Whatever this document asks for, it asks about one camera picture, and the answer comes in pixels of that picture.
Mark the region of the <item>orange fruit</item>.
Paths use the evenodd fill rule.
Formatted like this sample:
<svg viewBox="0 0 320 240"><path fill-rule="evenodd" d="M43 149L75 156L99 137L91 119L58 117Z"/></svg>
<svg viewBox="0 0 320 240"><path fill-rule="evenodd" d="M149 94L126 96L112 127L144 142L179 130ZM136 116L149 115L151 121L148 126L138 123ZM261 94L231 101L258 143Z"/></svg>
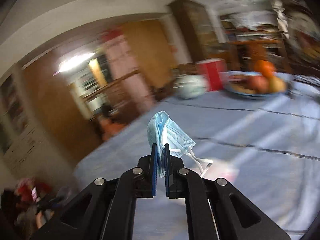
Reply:
<svg viewBox="0 0 320 240"><path fill-rule="evenodd" d="M267 79L273 77L274 72L276 71L274 64L265 60L258 60L254 64L253 69L255 72L259 72L262 76L264 76Z"/></svg>

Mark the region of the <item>pale green ceramic pot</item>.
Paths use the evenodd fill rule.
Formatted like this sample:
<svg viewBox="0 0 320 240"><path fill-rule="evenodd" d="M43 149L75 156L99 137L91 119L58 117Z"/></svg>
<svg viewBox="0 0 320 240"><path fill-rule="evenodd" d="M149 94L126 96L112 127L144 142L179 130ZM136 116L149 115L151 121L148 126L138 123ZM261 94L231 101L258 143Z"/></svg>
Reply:
<svg viewBox="0 0 320 240"><path fill-rule="evenodd" d="M172 88L178 98L193 99L207 92L209 85L202 75L180 75Z"/></svg>

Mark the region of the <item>dark wooden cabinet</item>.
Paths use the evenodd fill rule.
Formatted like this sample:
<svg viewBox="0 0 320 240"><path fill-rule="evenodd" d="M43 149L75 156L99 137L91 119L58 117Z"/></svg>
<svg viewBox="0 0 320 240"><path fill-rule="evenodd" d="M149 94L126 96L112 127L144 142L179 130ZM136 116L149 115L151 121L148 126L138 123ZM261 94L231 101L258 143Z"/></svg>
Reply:
<svg viewBox="0 0 320 240"><path fill-rule="evenodd" d="M218 41L204 5L191 0L175 0L168 4L168 7L181 30L194 63L210 59L225 51L225 46Z"/></svg>

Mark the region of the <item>red apple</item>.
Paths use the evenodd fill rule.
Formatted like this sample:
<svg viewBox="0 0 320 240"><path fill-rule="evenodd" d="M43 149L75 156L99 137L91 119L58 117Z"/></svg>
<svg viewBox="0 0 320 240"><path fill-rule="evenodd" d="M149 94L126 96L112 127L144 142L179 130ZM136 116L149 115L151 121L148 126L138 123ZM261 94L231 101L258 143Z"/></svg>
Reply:
<svg viewBox="0 0 320 240"><path fill-rule="evenodd" d="M266 94L269 89L268 79L261 75L249 76L248 87L258 94Z"/></svg>

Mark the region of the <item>red card box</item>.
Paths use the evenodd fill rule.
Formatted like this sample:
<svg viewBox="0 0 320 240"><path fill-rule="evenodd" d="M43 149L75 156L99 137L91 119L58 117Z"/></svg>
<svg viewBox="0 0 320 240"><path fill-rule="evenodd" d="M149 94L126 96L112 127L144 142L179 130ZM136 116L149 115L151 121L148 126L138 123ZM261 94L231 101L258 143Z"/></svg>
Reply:
<svg viewBox="0 0 320 240"><path fill-rule="evenodd" d="M228 70L223 59L207 59L195 63L199 74L203 75L209 84L209 91L223 90L228 81Z"/></svg>

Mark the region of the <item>white pink paper sheet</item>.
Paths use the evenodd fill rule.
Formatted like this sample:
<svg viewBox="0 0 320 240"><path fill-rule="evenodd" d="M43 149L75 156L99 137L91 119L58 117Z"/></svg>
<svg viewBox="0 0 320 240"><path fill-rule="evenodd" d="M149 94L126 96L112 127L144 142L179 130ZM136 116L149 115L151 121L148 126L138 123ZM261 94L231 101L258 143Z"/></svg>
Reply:
<svg viewBox="0 0 320 240"><path fill-rule="evenodd" d="M230 183L233 183L239 174L239 169L228 161L213 159L213 164L210 166L204 178L217 180L225 178Z"/></svg>

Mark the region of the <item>blue face mask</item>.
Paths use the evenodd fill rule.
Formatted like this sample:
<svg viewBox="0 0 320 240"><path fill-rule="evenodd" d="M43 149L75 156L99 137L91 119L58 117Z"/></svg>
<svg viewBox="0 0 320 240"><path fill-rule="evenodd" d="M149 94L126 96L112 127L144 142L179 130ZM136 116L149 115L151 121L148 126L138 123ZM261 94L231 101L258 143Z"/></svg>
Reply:
<svg viewBox="0 0 320 240"><path fill-rule="evenodd" d="M212 159L203 159L195 156L193 141L165 111L156 113L147 126L147 137L149 145L157 146L157 171L161 178L165 176L164 171L164 149L169 145L170 155L180 158L183 155L191 158L200 171L200 177L204 177L213 165Z"/></svg>

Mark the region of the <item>yellow pear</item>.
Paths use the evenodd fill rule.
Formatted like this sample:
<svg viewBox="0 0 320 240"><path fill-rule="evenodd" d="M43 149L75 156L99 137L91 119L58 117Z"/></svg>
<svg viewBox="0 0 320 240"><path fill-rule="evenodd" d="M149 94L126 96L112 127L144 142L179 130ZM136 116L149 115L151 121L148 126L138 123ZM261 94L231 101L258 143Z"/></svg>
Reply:
<svg viewBox="0 0 320 240"><path fill-rule="evenodd" d="M286 83L279 77L273 76L269 79L270 93L280 93L286 90Z"/></svg>

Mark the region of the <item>pink curtain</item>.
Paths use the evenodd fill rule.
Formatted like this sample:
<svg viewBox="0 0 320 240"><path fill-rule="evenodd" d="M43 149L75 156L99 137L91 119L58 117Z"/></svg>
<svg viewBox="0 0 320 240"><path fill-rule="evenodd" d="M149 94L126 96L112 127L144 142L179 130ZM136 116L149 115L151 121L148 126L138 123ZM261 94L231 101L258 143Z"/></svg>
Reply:
<svg viewBox="0 0 320 240"><path fill-rule="evenodd" d="M138 63L132 55L131 48L120 28L108 29L101 39L114 79L119 79L139 70ZM124 79L123 85L140 113L147 112L154 106L154 98L141 73L133 74Z"/></svg>

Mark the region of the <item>blue fruit plate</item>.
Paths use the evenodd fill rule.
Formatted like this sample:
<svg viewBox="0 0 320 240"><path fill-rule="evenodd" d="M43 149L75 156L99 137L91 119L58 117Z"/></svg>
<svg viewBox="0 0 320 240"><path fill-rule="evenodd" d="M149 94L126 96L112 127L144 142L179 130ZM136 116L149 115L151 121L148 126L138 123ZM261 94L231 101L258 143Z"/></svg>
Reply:
<svg viewBox="0 0 320 240"><path fill-rule="evenodd" d="M275 75L264 77L260 73L229 74L223 87L228 92L248 99L266 99L288 90L285 80Z"/></svg>

